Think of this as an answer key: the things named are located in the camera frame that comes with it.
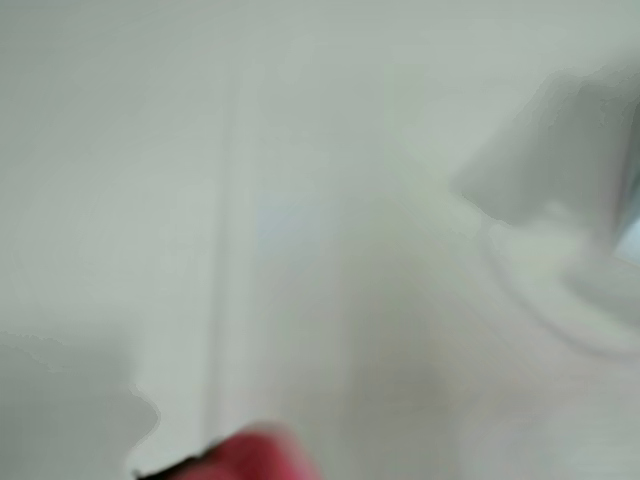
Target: white surface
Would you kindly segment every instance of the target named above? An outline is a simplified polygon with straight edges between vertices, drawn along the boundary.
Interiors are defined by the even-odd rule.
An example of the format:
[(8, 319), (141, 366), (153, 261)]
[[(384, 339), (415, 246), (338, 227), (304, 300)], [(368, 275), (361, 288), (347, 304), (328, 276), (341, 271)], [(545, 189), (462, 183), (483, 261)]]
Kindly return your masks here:
[[(530, 222), (509, 218), (520, 224), (502, 239), (491, 230), (523, 292), (556, 282), (532, 301), (572, 320), (561, 322), (570, 330), (589, 312), (586, 340), (613, 325), (635, 332), (633, 289), (602, 296), (601, 283), (629, 285), (634, 273), (592, 248), (599, 205), (609, 208), (594, 192), (623, 148), (629, 92), (599, 89), (598, 76), (589, 90), (553, 75), (592, 73), (636, 47), (635, 3), (243, 7), (2, 4), (0, 278), (10, 329), (123, 352), (111, 355), (124, 366), (108, 369), (102, 386), (86, 380), (95, 363), (80, 354), (68, 362), (89, 372), (74, 377), (80, 390), (136, 384), (155, 406), (158, 428), (132, 465), (158, 467), (208, 434), (275, 417), (301, 434), (327, 478), (515, 478), (518, 468), (549, 478), (539, 465), (580, 478), (570, 455), (597, 459), (603, 476), (619, 468), (637, 478), (632, 454), (609, 460), (570, 435), (593, 412), (606, 423), (623, 411), (607, 392), (635, 373), (531, 321), (482, 255), (481, 214), (451, 186), (468, 165), (502, 156), (506, 167), (488, 181), (469, 170), (467, 193), (480, 203), (511, 192), (498, 202), (505, 215), (526, 210), (525, 194), (537, 202)], [(620, 102), (601, 110), (612, 96)], [(554, 115), (562, 128), (548, 128)], [(515, 129), (500, 137), (505, 126)], [(549, 178), (562, 181), (552, 188)], [(539, 197), (571, 226), (540, 227)], [(225, 263), (215, 265), (219, 239)], [(578, 293), (567, 293), (565, 274), (580, 280)], [(214, 278), (226, 285), (218, 296)], [(617, 333), (609, 341), (603, 348), (634, 346)], [(597, 404), (584, 395), (591, 385), (604, 386)], [(55, 403), (65, 389), (50, 390), (49, 404), (68, 405)], [(565, 414), (572, 404), (582, 407)], [(635, 418), (633, 404), (624, 407)], [(83, 423), (73, 410), (51, 415), (69, 438)], [(135, 444), (153, 429), (148, 418), (127, 423), (126, 435), (91, 427), (76, 436)], [(26, 425), (13, 428), (29, 445), (39, 431)], [(587, 427), (638, 450), (633, 435)], [(509, 444), (524, 449), (519, 465), (505, 459)], [(540, 447), (551, 444), (551, 453)]]
[(640, 253), (638, 245), (640, 244), (640, 223), (635, 222), (627, 227), (627, 230), (620, 239), (620, 243), (616, 247), (616, 256), (624, 261), (638, 264), (640, 263)]

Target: dark object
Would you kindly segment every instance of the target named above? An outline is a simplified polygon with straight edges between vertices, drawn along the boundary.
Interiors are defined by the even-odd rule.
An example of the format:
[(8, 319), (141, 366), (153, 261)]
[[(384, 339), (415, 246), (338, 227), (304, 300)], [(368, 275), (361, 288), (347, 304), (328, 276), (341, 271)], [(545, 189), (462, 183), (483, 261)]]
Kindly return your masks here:
[(136, 473), (135, 478), (137, 480), (171, 480), (172, 478), (176, 478), (179, 474), (181, 474), (188, 468), (202, 463), (205, 457), (215, 455), (215, 449), (218, 446), (218, 444), (219, 444), (218, 442), (215, 442), (211, 447), (205, 450), (201, 455), (185, 458), (181, 462), (176, 463), (170, 466), (169, 468), (165, 468), (160, 472), (152, 473), (144, 477), (141, 477), (138, 473)]

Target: red object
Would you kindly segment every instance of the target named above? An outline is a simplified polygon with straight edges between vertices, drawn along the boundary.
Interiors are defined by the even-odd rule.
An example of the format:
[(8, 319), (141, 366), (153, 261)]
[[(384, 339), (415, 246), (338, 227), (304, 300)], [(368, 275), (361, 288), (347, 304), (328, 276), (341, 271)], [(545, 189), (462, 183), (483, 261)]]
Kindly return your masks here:
[(295, 440), (275, 428), (245, 430), (199, 458), (189, 459), (148, 479), (162, 480), (319, 480)]

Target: white wall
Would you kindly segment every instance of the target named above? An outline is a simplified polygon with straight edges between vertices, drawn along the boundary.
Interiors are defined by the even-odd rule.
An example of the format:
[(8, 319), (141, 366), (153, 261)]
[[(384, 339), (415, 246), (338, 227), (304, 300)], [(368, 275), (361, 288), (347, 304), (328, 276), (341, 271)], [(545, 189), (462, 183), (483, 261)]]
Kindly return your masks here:
[[(570, 434), (597, 438), (588, 412), (618, 408), (589, 404), (584, 384), (606, 397), (633, 382), (531, 323), (451, 182), (532, 98), (552, 103), (536, 92), (554, 72), (635, 47), (633, 2), (242, 5), (2, 4), (3, 342), (70, 372), (51, 381), (6, 350), (5, 378), (25, 393), (2, 400), (25, 420), (0, 419), (16, 432), (3, 445), (18, 458), (44, 444), (14, 477), (95, 466), (58, 461), (77, 458), (66, 442), (47, 457), (43, 424), (109, 451), (109, 478), (154, 425), (131, 465), (160, 467), (256, 417), (289, 422), (328, 478), (511, 478), (511, 444), (529, 467), (572, 452), (599, 472), (623, 465)], [(621, 134), (602, 134), (602, 91), (584, 92), (572, 144)], [(554, 124), (546, 107), (524, 111), (524, 137)], [(508, 139), (546, 161), (524, 137)], [(510, 141), (493, 152), (509, 159)], [(556, 152), (577, 159), (570, 178), (608, 152), (591, 147)], [(591, 218), (594, 204), (558, 198)], [(513, 234), (507, 253), (545, 309), (613, 324), (624, 315), (561, 281), (593, 233), (576, 225), (496, 241)], [(133, 420), (92, 424), (114, 398), (113, 418)], [(572, 402), (587, 413), (567, 415)], [(531, 455), (540, 445), (553, 446)]]
[[(85, 372), (73, 388), (95, 397), (76, 416), (59, 400), (76, 390), (43, 380), (44, 366), (3, 365), (3, 379), (48, 385), (17, 399), (1, 387), (21, 409), (2, 433), (21, 458), (11, 478), (113, 478), (149, 434), (130, 467), (165, 466), (205, 441), (233, 15), (202, 2), (0, 6), (0, 327), (45, 364), (68, 357)], [(91, 423), (105, 408), (118, 420)], [(38, 410), (60, 460), (32, 448)], [(112, 444), (118, 453), (96, 451)], [(96, 455), (113, 464), (86, 475)]]

